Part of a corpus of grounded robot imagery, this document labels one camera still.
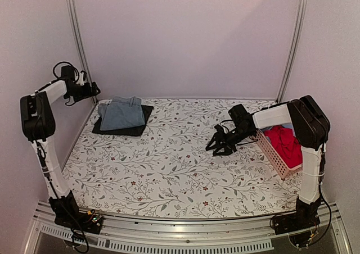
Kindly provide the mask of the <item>light blue denim jeans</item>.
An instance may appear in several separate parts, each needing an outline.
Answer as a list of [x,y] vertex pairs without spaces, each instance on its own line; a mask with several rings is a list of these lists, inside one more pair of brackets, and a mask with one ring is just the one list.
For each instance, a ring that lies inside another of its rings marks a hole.
[[114,97],[109,103],[100,103],[100,131],[127,129],[145,124],[142,100],[137,97]]

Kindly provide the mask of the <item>black pinstriped shirt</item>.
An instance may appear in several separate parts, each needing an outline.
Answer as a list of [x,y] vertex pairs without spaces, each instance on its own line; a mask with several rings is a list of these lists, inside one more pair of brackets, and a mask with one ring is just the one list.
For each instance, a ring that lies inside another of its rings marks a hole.
[[125,128],[125,129],[115,129],[115,130],[100,130],[100,125],[102,119],[99,118],[92,129],[93,134],[99,135],[116,135],[116,136],[130,136],[130,137],[140,137],[146,129],[148,120],[150,115],[154,110],[154,106],[142,105],[142,111],[145,118],[145,124],[137,127],[132,128]]

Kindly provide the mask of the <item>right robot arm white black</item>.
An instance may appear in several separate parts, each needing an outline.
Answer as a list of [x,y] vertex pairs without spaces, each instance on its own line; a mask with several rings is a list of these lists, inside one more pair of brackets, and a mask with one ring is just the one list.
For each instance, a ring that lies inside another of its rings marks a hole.
[[330,122],[315,100],[307,95],[278,103],[250,113],[243,105],[235,105],[228,112],[234,129],[218,124],[206,145],[213,156],[228,156],[236,152],[244,139],[262,132],[265,140],[278,154],[276,161],[285,166],[278,170],[285,175],[301,167],[301,189],[296,199],[296,213],[291,225],[303,229],[309,224],[323,200],[321,183],[325,174],[326,143]]

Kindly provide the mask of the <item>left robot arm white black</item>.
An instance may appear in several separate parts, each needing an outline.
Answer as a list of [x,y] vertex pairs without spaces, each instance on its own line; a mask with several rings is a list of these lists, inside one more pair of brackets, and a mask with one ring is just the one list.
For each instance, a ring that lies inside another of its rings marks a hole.
[[57,63],[52,72],[54,80],[20,98],[21,127],[37,155],[56,217],[62,218],[71,228],[79,228],[84,217],[60,168],[55,149],[56,122],[52,104],[63,98],[67,100],[67,106],[72,106],[97,96],[100,89],[95,82],[87,81],[85,71],[79,71],[67,61]]

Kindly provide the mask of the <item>pink perforated laundry basket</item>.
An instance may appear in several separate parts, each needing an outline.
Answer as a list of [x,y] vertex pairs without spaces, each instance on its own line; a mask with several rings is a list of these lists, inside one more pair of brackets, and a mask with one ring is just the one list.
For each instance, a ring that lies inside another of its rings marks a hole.
[[257,145],[260,147],[265,157],[269,160],[274,169],[277,171],[281,179],[290,176],[291,174],[302,168],[302,164],[293,168],[289,168],[261,130],[256,131],[256,139],[258,140],[256,142]]

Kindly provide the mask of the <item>floral patterned table mat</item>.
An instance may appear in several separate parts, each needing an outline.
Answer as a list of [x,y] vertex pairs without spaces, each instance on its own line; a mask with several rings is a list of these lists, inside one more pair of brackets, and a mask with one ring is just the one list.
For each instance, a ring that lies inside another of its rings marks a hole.
[[156,99],[139,137],[93,133],[93,111],[63,175],[80,207],[169,218],[257,216],[295,208],[302,174],[281,178],[245,140],[230,156],[205,147],[218,123],[231,126],[236,99]]

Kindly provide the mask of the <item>light blue shirt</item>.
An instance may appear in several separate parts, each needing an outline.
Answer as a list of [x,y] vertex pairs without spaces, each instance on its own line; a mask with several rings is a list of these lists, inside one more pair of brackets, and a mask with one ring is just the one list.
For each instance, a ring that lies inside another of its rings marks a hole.
[[292,125],[292,123],[285,123],[281,125],[283,128],[288,128],[291,129],[292,131],[294,131],[294,127]]

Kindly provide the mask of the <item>red garment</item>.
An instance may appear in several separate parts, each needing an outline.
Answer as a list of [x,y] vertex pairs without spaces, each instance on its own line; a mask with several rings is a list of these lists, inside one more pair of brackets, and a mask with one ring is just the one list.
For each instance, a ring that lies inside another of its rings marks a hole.
[[283,128],[281,125],[273,126],[264,132],[265,137],[269,139],[271,145],[281,156],[289,168],[296,167],[303,162],[301,145],[293,131]]

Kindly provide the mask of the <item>front aluminium rail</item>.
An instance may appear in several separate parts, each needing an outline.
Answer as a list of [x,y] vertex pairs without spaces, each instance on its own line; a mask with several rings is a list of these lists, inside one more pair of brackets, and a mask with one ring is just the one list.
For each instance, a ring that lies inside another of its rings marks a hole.
[[335,203],[318,210],[314,245],[301,247],[308,231],[276,234],[269,215],[230,219],[161,219],[105,214],[99,234],[72,239],[55,224],[50,206],[38,203],[24,253],[353,253]]

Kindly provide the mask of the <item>left aluminium frame post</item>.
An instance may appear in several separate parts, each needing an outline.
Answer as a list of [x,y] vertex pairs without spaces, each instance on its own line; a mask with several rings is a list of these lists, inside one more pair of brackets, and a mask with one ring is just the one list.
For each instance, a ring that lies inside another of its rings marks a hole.
[[84,70],[87,73],[87,81],[91,84],[93,80],[89,71],[86,53],[80,32],[80,25],[79,25],[75,0],[66,0],[66,4],[69,13],[70,25],[73,31],[75,47],[79,57],[79,62],[82,67],[82,70]]

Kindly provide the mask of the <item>aluminium frame post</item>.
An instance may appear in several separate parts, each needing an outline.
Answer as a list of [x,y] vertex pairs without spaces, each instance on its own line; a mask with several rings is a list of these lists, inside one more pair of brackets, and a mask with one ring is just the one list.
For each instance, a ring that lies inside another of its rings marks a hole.
[[87,73],[87,81],[91,84],[93,80],[89,71],[86,53],[80,32],[80,25],[79,25],[75,0],[66,0],[66,4],[69,13],[70,25],[73,31],[75,47],[79,57],[79,62],[82,67],[82,70],[84,70]]
[[287,85],[290,80],[290,75],[291,75],[291,72],[293,69],[296,52],[298,50],[298,44],[299,44],[300,36],[302,33],[306,8],[307,8],[307,0],[299,0],[297,12],[296,12],[294,31],[293,31],[291,43],[290,43],[289,54],[288,54],[288,57],[286,60],[285,69],[284,69],[283,77],[281,80],[280,88],[277,93],[276,102],[278,102],[278,103],[283,101],[285,93],[286,93],[286,88],[287,88]]

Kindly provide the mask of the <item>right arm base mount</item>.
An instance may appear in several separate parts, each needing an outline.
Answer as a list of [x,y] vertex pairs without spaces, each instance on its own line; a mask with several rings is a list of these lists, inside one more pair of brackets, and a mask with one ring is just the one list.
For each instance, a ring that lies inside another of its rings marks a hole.
[[316,240],[320,230],[320,219],[315,213],[309,219],[302,218],[296,212],[290,214],[274,214],[269,226],[275,235],[287,234],[290,243],[298,249],[308,248]]

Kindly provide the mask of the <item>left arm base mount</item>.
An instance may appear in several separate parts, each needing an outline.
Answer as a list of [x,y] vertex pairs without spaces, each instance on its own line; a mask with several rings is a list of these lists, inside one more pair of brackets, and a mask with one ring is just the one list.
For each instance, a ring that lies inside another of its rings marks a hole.
[[56,214],[55,217],[55,224],[57,225],[91,234],[100,234],[103,221],[103,214],[94,210],[91,210],[90,214],[87,212],[69,214],[62,212],[61,214]]

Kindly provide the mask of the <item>right aluminium frame post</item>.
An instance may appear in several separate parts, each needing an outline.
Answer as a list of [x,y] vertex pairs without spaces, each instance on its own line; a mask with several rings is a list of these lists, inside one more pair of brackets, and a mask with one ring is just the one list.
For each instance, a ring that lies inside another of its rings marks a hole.
[[287,85],[290,80],[290,75],[291,75],[291,72],[293,69],[296,52],[298,50],[298,44],[299,44],[300,36],[302,33],[306,8],[307,8],[307,0],[299,0],[297,12],[296,12],[294,31],[293,31],[291,43],[290,43],[289,54],[288,54],[288,57],[286,60],[285,69],[284,69],[283,77],[281,80],[280,88],[277,93],[276,102],[278,102],[278,103],[283,101],[285,93],[286,93],[286,88],[287,88]]

